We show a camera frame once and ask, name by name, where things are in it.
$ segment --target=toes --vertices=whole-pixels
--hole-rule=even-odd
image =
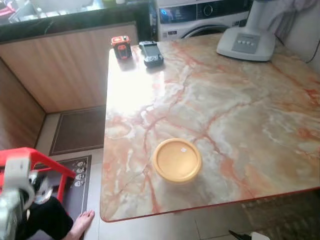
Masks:
[[[89,217],[91,211],[86,211],[83,215],[86,216],[86,217]]]
[[[95,211],[91,210],[89,213],[89,218],[94,218],[95,216]]]
[[[88,216],[88,212],[87,211],[84,211],[83,213],[81,213],[78,218],[81,218],[81,217],[85,217],[85,216]]]

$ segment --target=washing machine control panel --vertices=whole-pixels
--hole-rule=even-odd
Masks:
[[[158,9],[161,24],[184,23],[216,18],[250,10],[253,0],[216,0],[198,4],[161,7]]]
[[[218,0],[199,3],[197,5],[197,20],[216,18],[250,10],[252,0]]]

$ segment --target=metal part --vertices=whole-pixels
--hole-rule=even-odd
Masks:
[[[12,157],[7,159],[4,168],[3,191],[18,189],[26,193],[23,210],[27,210],[35,198],[34,188],[29,183],[29,157]]]
[[[0,240],[14,240],[22,219],[24,198],[18,189],[8,189],[0,195]]]
[[[49,179],[45,174],[41,174],[36,170],[31,171],[29,181],[35,191],[34,203],[44,204],[50,199],[53,187],[50,185]]]

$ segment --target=doormat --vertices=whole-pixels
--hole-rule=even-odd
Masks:
[[[320,239],[320,189],[242,204],[256,230],[271,240]]]
[[[76,173],[75,179],[68,177],[63,195],[63,207],[69,216],[75,221],[77,217],[87,210],[88,189],[90,180],[91,155],[58,161],[63,166]],[[36,169],[45,166],[39,164]],[[57,197],[61,174],[56,171],[48,171],[47,177],[53,186],[52,196]],[[45,232],[39,230],[30,240],[52,240]]]
[[[103,148],[105,123],[106,106],[62,113],[49,155]]]

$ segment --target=white kitchen scale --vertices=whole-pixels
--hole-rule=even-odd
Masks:
[[[254,0],[245,27],[228,28],[216,48],[218,54],[250,61],[270,60],[276,36],[258,27],[267,2],[269,0]]]

